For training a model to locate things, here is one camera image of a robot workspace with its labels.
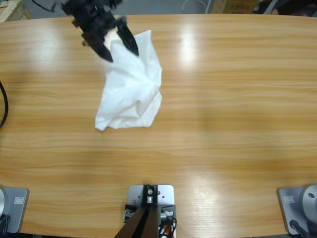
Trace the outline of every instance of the wooden table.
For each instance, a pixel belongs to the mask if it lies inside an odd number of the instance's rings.
[[[0,24],[0,183],[30,189],[21,231],[113,237],[129,185],[167,183],[180,238],[286,233],[277,189],[317,182],[317,19],[128,21],[153,31],[163,102],[150,128],[104,132],[106,62],[71,19]]]

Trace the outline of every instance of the white cloth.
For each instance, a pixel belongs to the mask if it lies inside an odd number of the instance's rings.
[[[135,36],[139,57],[121,40],[112,40],[113,63],[107,65],[106,85],[96,115],[95,127],[149,127],[159,111],[162,68],[155,53],[151,31]]]

